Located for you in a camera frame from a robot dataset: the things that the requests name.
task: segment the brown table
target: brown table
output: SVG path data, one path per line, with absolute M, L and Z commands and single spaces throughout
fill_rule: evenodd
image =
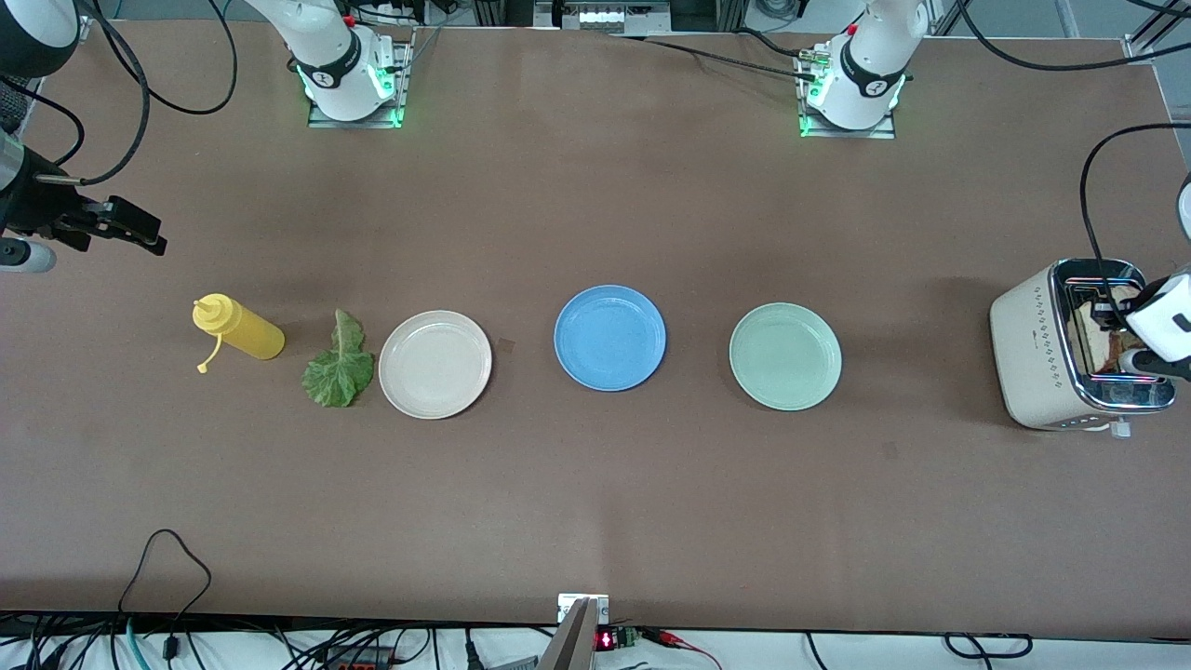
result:
M 208 21 L 123 24 L 151 82 L 216 100 Z M 999 397 L 987 308 L 1087 252 L 1077 183 L 1105 133 L 1165 119 L 1148 68 L 1053 75 L 971 40 L 913 61 L 899 138 L 802 139 L 787 80 L 591 33 L 447 30 L 406 127 L 313 131 L 267 25 L 237 25 L 223 112 L 155 106 L 96 195 L 160 215 L 164 257 L 96 242 L 2 281 L 0 607 L 111 609 L 154 528 L 216 575 L 199 609 L 548 621 L 563 590 L 668 626 L 1191 633 L 1191 405 L 1137 436 L 1043 434 Z M 755 42 L 682 38 L 780 65 Z M 804 44 L 788 37 L 786 44 Z M 1012 42 L 1039 60 L 1105 42 Z M 135 84 L 100 39 L 48 87 L 88 124 L 74 174 L 126 146 Z M 67 126 L 38 113 L 29 143 Z M 1111 145 L 1092 177 L 1110 255 L 1186 262 L 1170 132 Z M 643 387 L 587 392 L 551 328 L 616 281 L 666 317 Z M 220 355 L 191 301 L 223 290 L 279 323 L 261 364 Z M 816 309 L 842 343 L 831 399 L 768 412 L 736 387 L 749 308 Z M 409 419 L 373 384 L 322 409 L 298 381 L 332 312 L 378 351 L 428 308 L 487 331 L 487 393 Z M 199 575 L 158 547 L 138 609 Z

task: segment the plate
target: plate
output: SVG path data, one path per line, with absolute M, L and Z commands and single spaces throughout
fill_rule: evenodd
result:
M 562 307 L 554 352 L 572 380 L 597 392 L 624 392 L 657 370 L 666 323 L 649 298 L 628 286 L 593 286 Z
M 414 419 L 447 419 L 475 402 L 492 375 L 492 345 L 470 318 L 434 309 L 393 330 L 380 352 L 380 388 Z
M 782 412 L 827 400 L 843 368 L 831 326 L 819 314 L 790 302 L 761 305 L 744 314 L 732 330 L 728 359 L 746 394 Z

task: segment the light green plate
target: light green plate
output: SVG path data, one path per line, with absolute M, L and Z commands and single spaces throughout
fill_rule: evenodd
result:
M 782 412 L 827 400 L 843 368 L 831 326 L 790 302 L 769 302 L 744 314 L 732 330 L 728 359 L 746 394 Z

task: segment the green leaf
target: green leaf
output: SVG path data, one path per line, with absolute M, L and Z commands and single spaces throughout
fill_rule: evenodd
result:
M 331 349 L 306 367 L 301 387 L 323 407 L 348 407 L 373 378 L 373 356 L 361 350 L 364 328 L 343 309 L 335 309 Z

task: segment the wire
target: wire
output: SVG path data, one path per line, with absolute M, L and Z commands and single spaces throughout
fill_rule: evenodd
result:
M 75 0 L 76 4 L 81 4 L 82 1 L 83 0 Z M 96 4 L 99 2 L 99 0 L 91 0 L 91 1 Z M 123 49 L 125 55 L 129 57 L 129 62 L 132 65 L 132 70 L 137 75 L 137 83 L 141 86 L 141 121 L 137 125 L 137 133 L 132 137 L 132 142 L 129 144 L 129 148 L 124 151 L 124 156 L 121 156 L 120 159 L 117 161 L 117 163 L 111 169 L 100 174 L 99 176 L 75 180 L 74 182 L 77 183 L 79 186 L 89 186 L 93 183 L 100 183 L 107 181 L 108 179 L 116 176 L 121 169 L 124 169 L 124 165 L 129 164 L 129 161 L 131 161 L 132 156 L 136 155 L 137 149 L 141 148 L 141 142 L 145 137 L 145 129 L 149 126 L 149 100 L 150 100 L 149 81 L 145 79 L 145 70 L 144 68 L 141 67 L 141 61 L 137 60 L 136 54 L 132 52 L 132 48 L 129 46 L 129 43 L 124 39 L 124 37 L 119 33 L 119 31 L 112 27 L 112 24 L 108 23 L 106 18 L 104 18 L 104 13 L 99 11 L 98 5 L 89 5 L 89 6 L 85 5 L 85 7 L 91 10 L 94 19 L 104 29 L 104 33 L 111 35 L 112 38 L 116 39 L 117 43 L 119 43 L 120 49 Z
M 285 631 L 281 630 L 281 626 L 278 626 L 276 624 L 274 624 L 273 625 L 273 630 L 278 632 L 278 638 L 281 639 L 281 644 L 286 645 L 286 651 L 289 652 L 289 660 L 297 660 L 297 657 L 294 656 L 294 646 L 292 644 L 289 644 L 289 638 L 286 637 L 286 633 L 285 633 Z
M 413 652 L 413 656 L 411 656 L 410 658 L 398 658 L 397 657 L 397 645 L 399 645 L 401 643 L 401 635 L 404 635 L 406 632 L 409 632 L 409 628 L 406 628 L 406 630 L 401 631 L 400 633 L 398 633 L 397 634 L 397 641 L 393 643 L 393 665 L 405 665 L 406 663 L 409 663 L 409 662 L 413 660 L 414 658 L 418 658 L 419 656 L 422 656 L 422 653 L 425 652 L 426 649 L 430 646 L 430 631 L 426 630 L 426 641 L 422 643 L 422 647 L 418 651 Z
M 777 51 L 778 54 L 781 54 L 782 56 L 790 56 L 791 58 L 798 57 L 798 49 L 782 49 L 781 46 L 774 44 L 772 39 L 766 37 L 765 33 L 757 32 L 748 26 L 741 26 L 736 32 L 743 35 L 752 35 L 753 37 L 760 39 L 761 44 L 765 44 L 766 48 L 768 48 L 771 51 Z
M 1186 10 L 1176 10 L 1174 7 L 1164 7 L 1161 5 L 1154 5 L 1153 2 L 1147 2 L 1146 0 L 1124 0 L 1130 5 L 1136 5 L 1139 7 L 1145 7 L 1147 10 L 1153 10 L 1158 13 L 1166 14 L 1168 17 L 1179 17 L 1181 19 L 1191 19 L 1191 12 Z
M 1098 70 L 1104 68 L 1115 68 L 1117 65 L 1125 65 L 1129 63 L 1136 63 L 1139 61 L 1148 61 L 1151 58 L 1156 58 L 1159 56 L 1166 56 L 1167 54 L 1174 54 L 1177 51 L 1184 51 L 1186 49 L 1191 49 L 1191 42 L 1187 42 L 1185 44 L 1178 44 L 1174 46 L 1168 46 L 1166 49 L 1159 49 L 1156 51 L 1151 51 L 1149 54 L 1142 54 L 1140 56 L 1129 56 L 1127 58 L 1114 58 L 1111 61 L 1098 61 L 1095 63 L 1066 63 L 1058 65 L 1047 63 L 1034 63 L 1030 61 L 1018 58 L 1012 54 L 1006 54 L 1005 51 L 1002 51 L 992 42 L 989 42 L 989 38 L 985 37 L 984 33 L 980 32 L 980 29 L 975 26 L 975 23 L 972 21 L 972 15 L 968 13 L 966 2 L 956 2 L 955 6 L 960 11 L 960 15 L 964 17 L 964 23 L 967 24 L 968 30 L 972 31 L 972 35 L 977 38 L 977 40 L 980 42 L 981 45 L 984 45 L 985 49 L 987 49 L 993 55 L 1004 61 L 1008 61 L 1015 65 L 1028 68 L 1031 70 L 1043 70 L 1043 71 Z
M 1034 638 L 1029 635 L 1002 635 L 1002 637 L 1014 640 L 1025 640 L 1025 647 L 1011 652 L 997 652 L 997 653 L 987 652 L 985 651 L 984 646 L 980 645 L 980 641 L 977 640 L 975 637 L 973 637 L 969 633 L 944 633 L 943 644 L 947 645 L 947 651 L 954 653 L 960 658 L 966 658 L 968 660 L 983 660 L 985 670 L 992 670 L 993 659 L 1009 660 L 1014 658 L 1021 658 L 1034 651 Z M 952 644 L 952 638 L 964 638 L 973 647 L 975 647 L 975 653 L 960 651 L 955 649 L 955 645 Z
M 1109 142 L 1121 137 L 1123 134 L 1131 134 L 1134 132 L 1142 132 L 1146 130 L 1162 130 L 1162 129 L 1191 129 L 1191 121 L 1174 121 L 1174 123 L 1147 123 L 1142 125 L 1131 125 L 1129 127 L 1123 127 L 1104 139 L 1100 139 L 1096 146 L 1092 148 L 1091 152 L 1087 154 L 1087 158 L 1084 159 L 1084 169 L 1079 174 L 1079 211 L 1084 217 L 1084 228 L 1087 231 L 1087 240 L 1092 245 L 1092 253 L 1096 256 L 1096 269 L 1100 273 L 1100 280 L 1104 282 L 1104 293 L 1108 295 L 1109 305 L 1112 306 L 1112 314 L 1117 318 L 1117 321 L 1133 331 L 1129 321 L 1124 319 L 1121 313 L 1121 307 L 1117 305 L 1116 296 L 1112 295 L 1112 287 L 1109 283 L 1108 273 L 1104 270 L 1104 256 L 1100 253 L 1100 244 L 1096 239 L 1096 230 L 1092 227 L 1092 217 L 1087 213 L 1087 175 L 1092 170 L 1092 162 L 1096 161 L 1096 156 L 1099 155 L 1100 149 L 1103 149 Z
M 141 550 L 141 561 L 137 562 L 137 569 L 136 571 L 132 572 L 132 578 L 129 580 L 129 584 L 124 587 L 124 593 L 120 594 L 120 600 L 116 603 L 116 610 L 119 612 L 120 614 L 126 613 L 126 610 L 124 609 L 124 600 L 129 597 L 129 593 L 132 590 L 133 584 L 136 584 L 137 578 L 141 577 L 141 570 L 143 570 L 145 566 L 145 559 L 149 557 L 149 549 L 152 546 L 152 541 L 157 539 L 157 536 L 161 534 L 166 534 L 174 538 L 174 540 L 177 541 L 177 546 L 181 547 L 182 553 L 185 553 L 187 558 L 191 559 L 192 563 L 198 565 L 207 578 L 206 583 L 202 584 L 202 588 L 199 589 L 199 593 L 191 599 L 191 602 L 186 603 L 186 607 L 180 609 L 177 614 L 174 615 L 174 624 L 176 624 L 177 620 L 181 619 L 183 614 L 186 614 L 186 610 L 191 609 L 191 607 L 195 602 L 198 602 L 204 594 L 207 593 L 207 589 L 211 588 L 211 569 L 207 568 L 206 563 L 202 563 L 201 558 L 194 556 L 194 552 L 191 551 L 191 547 L 186 545 L 186 540 L 183 540 L 182 537 L 177 534 L 177 531 L 174 531 L 173 528 L 158 528 L 154 531 L 151 536 L 149 536 L 148 540 L 145 540 L 145 546 L 144 549 Z
M 202 663 L 202 655 L 199 653 L 199 647 L 194 644 L 194 635 L 191 634 L 191 630 L 183 628 L 182 632 L 186 633 L 186 643 L 191 645 L 191 653 L 194 656 L 194 662 L 199 664 L 199 670 L 207 670 L 207 664 Z M 289 656 L 293 656 L 293 651 L 289 652 Z M 166 664 L 169 665 L 173 660 L 173 658 L 169 658 L 166 660 Z
M 216 13 L 216 18 L 219 19 L 219 26 L 223 27 L 224 35 L 227 37 L 227 46 L 231 49 L 231 81 L 227 83 L 227 93 L 224 94 L 223 100 L 220 100 L 219 104 L 214 105 L 213 107 L 207 107 L 205 109 L 192 109 L 189 107 L 183 107 L 181 105 L 170 102 L 166 98 L 161 96 L 156 90 L 154 90 L 152 87 L 148 84 L 148 82 L 145 82 L 145 86 L 149 88 L 149 95 L 152 96 L 154 100 L 157 100 L 162 105 L 166 105 L 167 107 L 176 112 L 182 112 L 183 114 L 193 114 L 199 117 L 206 114 L 213 114 L 219 109 L 226 107 L 227 102 L 231 101 L 232 94 L 236 93 L 236 81 L 239 77 L 239 56 L 236 52 L 236 39 L 231 36 L 231 29 L 227 26 L 227 19 L 224 17 L 224 12 L 219 11 L 219 6 L 216 5 L 216 0 L 207 0 L 207 5 L 211 5 L 211 8 Z M 105 30 L 104 37 L 107 38 L 107 45 L 112 49 L 112 54 L 116 55 L 116 60 L 120 62 L 120 67 L 124 68 L 124 71 L 129 73 L 130 76 L 136 79 L 137 76 L 136 73 L 131 68 L 129 68 L 129 63 L 124 60 L 124 56 L 120 55 L 120 50 L 116 48 L 116 43 L 112 42 L 112 35 Z
M 127 639 L 127 641 L 129 641 L 129 649 L 132 650 L 132 658 L 136 659 L 137 665 L 141 666 L 141 670 L 150 670 L 149 664 L 145 663 L 144 655 L 141 653 L 141 645 L 137 644 L 137 637 L 132 634 L 132 618 L 131 616 L 129 616 L 127 620 L 124 621 L 124 637 L 125 637 L 125 639 Z
M 706 651 L 692 645 L 691 643 L 684 640 L 682 638 L 671 633 L 669 631 L 659 631 L 656 628 L 638 628 L 642 635 L 650 641 L 657 643 L 668 649 L 680 649 L 682 651 L 693 651 L 696 653 L 706 656 L 716 664 L 716 670 L 724 670 L 724 666 L 719 664 L 719 659 L 715 656 L 707 653 Z
M 805 81 L 813 81 L 815 80 L 815 77 L 812 75 L 810 75 L 809 73 L 799 73 L 799 71 L 794 71 L 794 70 L 784 70 L 784 69 L 780 69 L 780 68 L 771 68 L 769 65 L 762 65 L 762 64 L 759 64 L 759 63 L 750 63 L 748 61 L 737 61 L 736 58 L 729 58 L 728 56 L 721 56 L 719 54 L 711 54 L 709 51 L 701 51 L 699 49 L 692 49 L 690 46 L 682 46 L 682 45 L 679 45 L 679 44 L 671 44 L 669 42 L 649 42 L 648 39 L 646 39 L 643 42 L 646 44 L 654 44 L 654 45 L 657 45 L 657 46 L 665 46 L 667 49 L 676 49 L 679 51 L 685 51 L 685 52 L 692 54 L 694 56 L 703 56 L 704 58 L 711 58 L 713 61 L 719 61 L 719 62 L 728 63 L 728 64 L 731 64 L 731 65 L 738 65 L 738 67 L 742 67 L 742 68 L 752 68 L 752 69 L 755 69 L 755 70 L 761 70 L 761 71 L 767 71 L 767 73 L 773 73 L 773 74 L 780 74 L 780 75 L 785 75 L 785 76 L 792 76 L 794 79 L 802 79 L 802 80 L 805 80 Z
M 83 138 L 87 136 L 87 131 L 83 130 L 83 127 L 82 127 L 82 120 L 80 120 L 79 117 L 75 115 L 74 112 L 71 112 L 70 109 L 66 108 L 64 106 L 55 102 L 54 100 L 50 100 L 49 98 L 46 98 L 44 95 L 40 95 L 38 93 L 33 93 L 32 90 L 25 88 L 24 86 L 18 84 L 15 81 L 13 81 L 13 80 L 11 80 L 11 79 L 8 79 L 6 76 L 0 76 L 0 81 L 4 81 L 5 84 L 8 86 L 8 88 L 12 88 L 17 93 L 20 93 L 21 95 L 25 95 L 27 98 L 32 98 L 33 100 L 37 100 L 38 102 L 45 105 L 46 107 L 56 109 L 58 113 L 61 113 L 62 115 L 64 115 L 68 119 L 70 119 L 70 123 L 74 124 L 74 126 L 75 126 L 75 143 L 70 146 L 69 150 L 67 150 L 66 154 L 62 155 L 61 158 L 54 161 L 54 164 L 61 165 L 62 163 L 64 163 L 64 162 L 69 161 L 70 158 L 73 158 L 74 155 L 79 152 L 79 149 L 82 149 L 82 142 L 83 142 Z
M 815 663 L 819 666 L 819 670 L 827 670 L 827 663 L 823 663 L 823 657 L 818 655 L 818 647 L 815 646 L 815 635 L 810 631 L 806 633 L 806 644 L 811 647 L 811 656 L 815 657 Z
M 686 643 L 685 641 L 685 643 L 682 643 L 682 645 L 684 646 L 681 646 L 679 649 L 684 649 L 686 651 L 693 651 L 696 653 L 701 653 L 703 656 L 706 656 L 707 658 L 711 659 L 712 663 L 716 664 L 716 670 L 724 670 L 724 666 L 719 664 L 719 659 L 717 659 L 715 656 L 711 656 L 710 653 L 707 653 L 707 652 L 703 651 L 701 649 L 692 645 L 691 643 Z

